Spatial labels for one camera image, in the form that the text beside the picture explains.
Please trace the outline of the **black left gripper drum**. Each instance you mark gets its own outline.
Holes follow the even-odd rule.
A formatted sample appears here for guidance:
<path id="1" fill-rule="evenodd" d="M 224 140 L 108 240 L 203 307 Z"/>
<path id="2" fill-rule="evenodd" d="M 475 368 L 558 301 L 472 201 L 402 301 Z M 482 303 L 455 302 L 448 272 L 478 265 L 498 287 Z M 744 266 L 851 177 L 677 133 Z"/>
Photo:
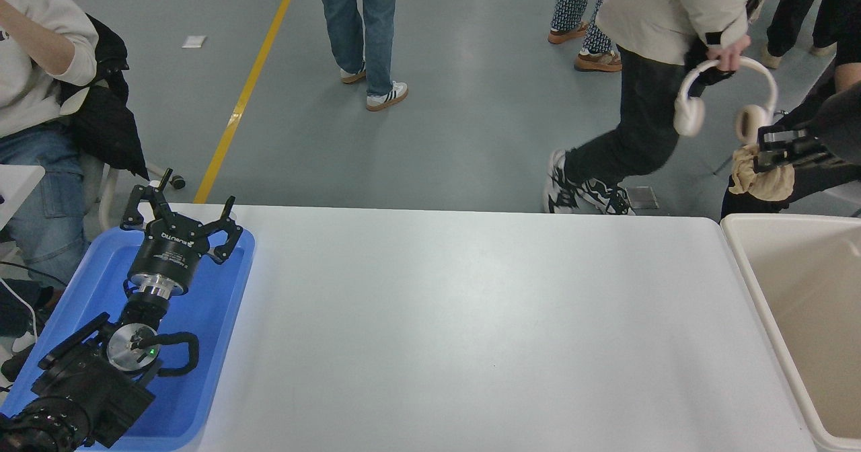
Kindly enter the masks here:
<path id="1" fill-rule="evenodd" d="M 147 224 L 145 238 L 127 278 L 144 286 L 145 278 L 159 275 L 172 281 L 174 290 L 190 288 L 200 259 L 209 250 L 203 224 L 181 214 L 170 214 Z"/>

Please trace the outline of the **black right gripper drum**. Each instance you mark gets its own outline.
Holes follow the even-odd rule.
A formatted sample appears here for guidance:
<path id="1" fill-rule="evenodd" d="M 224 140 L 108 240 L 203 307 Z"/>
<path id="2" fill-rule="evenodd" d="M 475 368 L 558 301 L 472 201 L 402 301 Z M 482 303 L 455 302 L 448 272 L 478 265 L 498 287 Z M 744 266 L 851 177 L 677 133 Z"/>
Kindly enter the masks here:
<path id="1" fill-rule="evenodd" d="M 859 99 L 827 99 L 810 106 L 810 114 L 802 127 L 816 142 L 806 142 L 802 156 L 839 159 L 844 163 L 860 163 L 860 103 Z"/>

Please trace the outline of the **walking person's hand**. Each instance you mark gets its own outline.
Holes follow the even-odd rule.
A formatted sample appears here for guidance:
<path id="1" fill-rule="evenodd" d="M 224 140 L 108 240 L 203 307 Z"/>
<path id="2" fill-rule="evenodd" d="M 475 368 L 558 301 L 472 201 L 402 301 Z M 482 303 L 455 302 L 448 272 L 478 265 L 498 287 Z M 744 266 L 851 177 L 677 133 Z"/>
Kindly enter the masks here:
<path id="1" fill-rule="evenodd" d="M 743 35 L 732 44 L 723 48 L 709 48 L 706 58 L 710 61 L 717 60 L 716 68 L 723 73 L 735 72 L 740 69 L 741 57 L 745 50 L 751 45 L 750 35 Z"/>

